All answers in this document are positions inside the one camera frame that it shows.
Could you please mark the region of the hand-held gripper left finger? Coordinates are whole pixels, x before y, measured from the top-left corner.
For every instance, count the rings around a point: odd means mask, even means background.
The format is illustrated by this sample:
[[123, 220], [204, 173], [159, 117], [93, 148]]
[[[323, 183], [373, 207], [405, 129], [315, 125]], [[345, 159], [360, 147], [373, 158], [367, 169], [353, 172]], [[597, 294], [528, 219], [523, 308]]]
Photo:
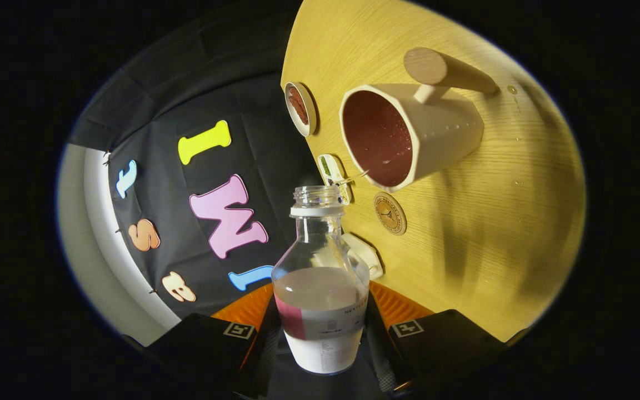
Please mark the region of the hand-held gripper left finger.
[[192, 313], [143, 353], [165, 372], [214, 398], [267, 398], [281, 337], [272, 284], [216, 312]]

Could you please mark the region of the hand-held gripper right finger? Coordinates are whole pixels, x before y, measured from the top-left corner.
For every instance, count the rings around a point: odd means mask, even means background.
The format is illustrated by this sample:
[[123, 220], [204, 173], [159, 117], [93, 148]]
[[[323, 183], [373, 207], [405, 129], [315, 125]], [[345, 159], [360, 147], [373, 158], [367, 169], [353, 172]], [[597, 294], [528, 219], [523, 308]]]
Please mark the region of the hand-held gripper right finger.
[[366, 340], [381, 392], [428, 398], [454, 389], [507, 348], [455, 309], [432, 312], [370, 281]]

